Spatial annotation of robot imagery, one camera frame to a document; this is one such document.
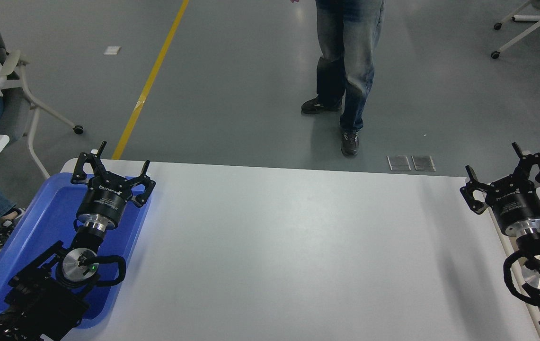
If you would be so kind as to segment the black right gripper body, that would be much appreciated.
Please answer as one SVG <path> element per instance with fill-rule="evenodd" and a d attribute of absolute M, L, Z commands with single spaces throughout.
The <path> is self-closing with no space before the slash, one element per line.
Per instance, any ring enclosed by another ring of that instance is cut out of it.
<path fill-rule="evenodd" d="M 540 232 L 540 199 L 529 179 L 510 175 L 494 181 L 486 193 L 486 205 L 501 233 Z"/>

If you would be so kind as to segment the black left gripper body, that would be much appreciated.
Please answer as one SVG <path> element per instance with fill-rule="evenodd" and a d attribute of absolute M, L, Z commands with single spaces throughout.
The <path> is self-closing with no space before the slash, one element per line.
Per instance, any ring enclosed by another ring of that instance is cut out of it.
<path fill-rule="evenodd" d="M 77 210 L 77 218 L 85 222 L 87 216 L 103 216 L 111 223 L 119 223 L 132 196 L 128 179 L 114 173 L 88 179 L 88 190 Z"/>

